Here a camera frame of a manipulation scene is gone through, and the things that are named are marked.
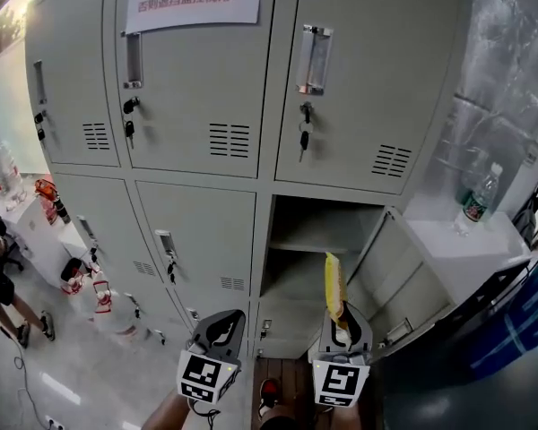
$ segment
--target cable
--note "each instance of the cable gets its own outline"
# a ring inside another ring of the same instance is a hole
[[[221,411],[218,409],[210,409],[205,414],[202,414],[200,412],[197,412],[195,410],[195,402],[196,400],[192,400],[190,398],[187,399],[187,404],[191,408],[192,411],[194,411],[198,416],[201,417],[207,417],[207,423],[209,424],[209,430],[213,430],[213,420],[221,414]]]
[[[14,346],[18,348],[18,352],[20,353],[19,356],[14,357],[14,366],[16,369],[22,370],[24,373],[24,387],[22,389],[18,389],[17,393],[20,393],[21,391],[25,391],[28,394],[28,398],[30,399],[32,408],[34,409],[34,416],[36,417],[36,421],[42,428],[44,428],[44,430],[50,430],[52,428],[52,424],[50,424],[49,426],[45,426],[44,424],[42,424],[42,419],[39,418],[38,409],[36,408],[36,403],[34,402],[34,399],[32,398],[30,394],[30,389],[28,388],[28,370],[26,369],[26,362],[24,362],[22,348],[15,340],[12,339],[12,336],[10,336],[10,334],[8,333],[8,331],[4,329],[4,327],[1,326],[0,331],[6,336],[6,338],[8,338],[11,342],[14,343]],[[20,404],[21,404],[22,416],[23,416],[24,407],[22,406],[22,403]]]

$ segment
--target window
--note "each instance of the window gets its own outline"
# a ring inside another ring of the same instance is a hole
[[[32,0],[8,0],[0,8],[0,53],[26,33],[26,9]]]

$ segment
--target locker shelf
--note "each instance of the locker shelf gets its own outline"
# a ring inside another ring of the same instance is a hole
[[[359,253],[383,211],[379,206],[278,196],[270,248]]]
[[[338,255],[343,276],[355,270],[359,254]],[[263,297],[325,303],[325,254],[270,250]]]

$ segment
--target wooden floor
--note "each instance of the wooden floor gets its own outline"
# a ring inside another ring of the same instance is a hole
[[[255,362],[253,379],[253,409],[251,412],[251,428],[259,430],[258,417],[259,388],[268,378],[281,382],[282,404],[295,409],[295,420],[299,430],[329,430],[331,428],[331,412],[324,411],[327,407],[316,405],[313,390],[311,364],[307,357],[299,360],[281,360],[278,358],[258,358]],[[362,428],[367,430],[380,430],[383,428],[382,396],[375,368],[365,382],[365,388],[360,395],[359,409]]]

